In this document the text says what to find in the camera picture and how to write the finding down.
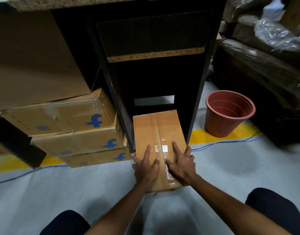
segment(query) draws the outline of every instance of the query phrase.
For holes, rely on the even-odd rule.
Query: person's left hand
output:
[[[137,158],[136,154],[134,154],[132,157],[132,159],[136,163],[132,165],[132,168],[135,170],[137,183],[145,180],[146,182],[151,184],[157,178],[157,175],[159,173],[160,161],[159,159],[155,159],[153,165],[151,166],[149,161],[150,150],[151,145],[149,144],[143,160]]]

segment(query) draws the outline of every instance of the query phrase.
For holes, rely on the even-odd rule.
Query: forearm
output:
[[[124,234],[134,213],[141,202],[149,182],[144,179],[136,184],[113,208],[102,217],[85,235]]]
[[[211,185],[199,175],[188,176],[187,182],[201,195],[235,234],[290,234],[263,214]]]

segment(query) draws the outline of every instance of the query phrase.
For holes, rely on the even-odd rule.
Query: red bucket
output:
[[[206,98],[205,130],[212,136],[228,136],[242,121],[256,111],[254,103],[246,96],[230,90],[218,90]]]

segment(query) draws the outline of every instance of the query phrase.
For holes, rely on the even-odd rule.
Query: black pants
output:
[[[269,189],[256,188],[245,203],[292,235],[300,235],[300,212],[288,199]],[[88,229],[90,225],[80,214],[67,210],[55,217],[40,235],[83,235]]]

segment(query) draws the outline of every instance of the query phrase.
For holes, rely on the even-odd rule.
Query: gray floor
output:
[[[205,97],[213,90],[216,88],[206,83],[194,129],[200,127]],[[300,210],[299,152],[300,145],[283,151],[262,137],[254,142],[217,144],[194,155],[197,173],[240,201],[254,188],[265,187],[293,201]],[[0,184],[0,234],[39,234],[56,215],[69,209],[94,222],[134,185],[131,165],[123,161],[48,168]],[[27,171],[0,173],[0,180]],[[190,187],[147,194],[127,233],[140,230],[136,225],[140,221],[143,234],[232,234]]]

